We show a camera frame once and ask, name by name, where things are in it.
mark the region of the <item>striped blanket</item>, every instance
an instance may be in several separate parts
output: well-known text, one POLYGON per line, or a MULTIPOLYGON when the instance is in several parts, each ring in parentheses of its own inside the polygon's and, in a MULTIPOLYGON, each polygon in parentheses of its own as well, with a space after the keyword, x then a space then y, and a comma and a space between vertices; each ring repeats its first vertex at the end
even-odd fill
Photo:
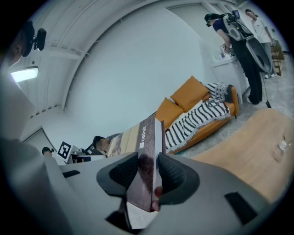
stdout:
POLYGON ((165 132, 166 152, 182 148, 203 126, 217 120, 229 118, 230 110, 224 103, 227 95, 227 84, 207 84, 212 96, 202 105, 190 110, 184 118, 173 124, 165 132))

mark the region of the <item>table surface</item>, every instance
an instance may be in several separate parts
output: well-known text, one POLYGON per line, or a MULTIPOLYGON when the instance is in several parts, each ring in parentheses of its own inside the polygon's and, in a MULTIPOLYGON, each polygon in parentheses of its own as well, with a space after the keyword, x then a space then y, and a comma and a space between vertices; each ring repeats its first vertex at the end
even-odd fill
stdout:
POLYGON ((294 121, 273 109, 261 109, 234 134, 193 160, 222 167, 273 203, 294 170, 294 121), (286 152, 280 141, 292 143, 286 152))

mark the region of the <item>camera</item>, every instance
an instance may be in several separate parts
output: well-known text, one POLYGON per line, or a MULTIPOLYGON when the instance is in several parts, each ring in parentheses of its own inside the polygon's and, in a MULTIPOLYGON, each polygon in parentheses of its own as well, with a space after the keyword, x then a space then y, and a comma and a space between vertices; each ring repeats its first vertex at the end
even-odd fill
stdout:
POLYGON ((241 18, 238 10, 232 11, 232 13, 234 17, 236 18, 236 20, 239 20, 241 18))
POLYGON ((43 50, 44 46, 45 46, 45 39, 46 39, 46 30, 44 30, 43 28, 40 28, 37 32, 37 36, 34 37, 34 50, 38 49, 38 50, 43 50))

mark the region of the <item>book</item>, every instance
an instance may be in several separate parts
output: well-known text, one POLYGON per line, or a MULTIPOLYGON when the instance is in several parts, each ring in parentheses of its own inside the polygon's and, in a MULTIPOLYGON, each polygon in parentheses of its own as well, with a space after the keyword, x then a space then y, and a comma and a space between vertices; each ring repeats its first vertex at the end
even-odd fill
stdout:
POLYGON ((127 190, 127 201, 142 210, 151 212, 152 202, 158 198, 154 194, 161 186, 157 158, 165 150, 163 122, 155 114, 113 138, 107 151, 108 157, 124 153, 138 152, 138 172, 127 190))

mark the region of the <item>black pants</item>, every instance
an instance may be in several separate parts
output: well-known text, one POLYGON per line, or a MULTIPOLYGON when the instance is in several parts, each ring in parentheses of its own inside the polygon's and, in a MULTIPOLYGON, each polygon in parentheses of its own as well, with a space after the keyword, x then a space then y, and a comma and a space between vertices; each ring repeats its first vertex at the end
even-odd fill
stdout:
POLYGON ((259 67, 244 42, 232 42, 232 47, 250 85, 249 100, 252 104, 262 101, 262 82, 259 67))

